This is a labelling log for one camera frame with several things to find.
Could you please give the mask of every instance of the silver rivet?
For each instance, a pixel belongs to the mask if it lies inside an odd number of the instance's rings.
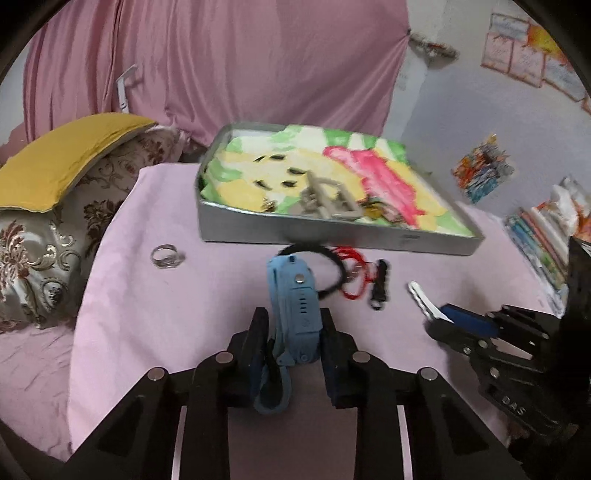
[[[367,352],[355,352],[353,354],[353,360],[359,364],[366,364],[371,359],[371,355]]]
[[[152,381],[161,380],[164,378],[166,370],[162,367],[154,367],[148,371],[148,378]]]
[[[427,367],[421,370],[421,377],[423,377],[425,380],[433,381],[438,376],[439,374],[437,373],[437,370],[435,370],[434,368]]]
[[[216,362],[218,364],[228,364],[234,360],[234,356],[230,352],[219,352],[216,355]]]

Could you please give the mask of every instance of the floral upholstery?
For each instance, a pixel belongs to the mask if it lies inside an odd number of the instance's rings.
[[[181,133],[154,127],[100,159],[51,212],[0,210],[0,333],[75,317],[106,228],[139,170],[177,161]]]

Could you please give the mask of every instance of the yellow cushion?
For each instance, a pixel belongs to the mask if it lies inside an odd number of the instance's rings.
[[[96,160],[153,125],[143,116],[99,113],[46,133],[0,168],[0,209],[48,212]]]

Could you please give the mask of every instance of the white key blade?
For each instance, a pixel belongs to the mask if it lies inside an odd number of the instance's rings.
[[[415,282],[409,282],[408,283],[408,291],[410,291],[410,293],[413,295],[413,297],[415,297],[415,300],[417,301],[417,303],[419,304],[419,306],[421,306],[421,304],[423,304],[424,308],[427,310],[427,312],[425,312],[425,310],[423,308],[421,308],[423,310],[423,312],[425,313],[425,315],[429,318],[432,319],[441,319],[441,320],[446,320],[450,323],[453,323],[446,315],[444,315],[441,310],[439,310],[432,302],[431,300],[429,300],[429,298],[425,295],[425,292],[423,292],[423,289],[421,288],[421,286]]]

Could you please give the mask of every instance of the black bracelet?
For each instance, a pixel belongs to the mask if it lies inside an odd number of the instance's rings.
[[[339,272],[340,272],[340,278],[339,281],[332,285],[330,288],[327,288],[325,290],[320,290],[318,292],[318,299],[322,300],[325,299],[328,295],[330,295],[331,293],[334,293],[335,291],[339,290],[344,283],[347,281],[347,269],[345,268],[345,264],[343,263],[343,261],[340,259],[340,257],[334,253],[332,250],[329,250],[326,247],[321,247],[320,245],[314,245],[314,244],[295,244],[295,245],[290,245],[289,247],[284,248],[283,250],[281,250],[277,256],[283,256],[283,255],[291,255],[291,254],[295,254],[298,252],[312,252],[315,254],[320,254],[325,256],[326,258],[328,258],[329,260],[332,260],[332,262],[338,267]]]

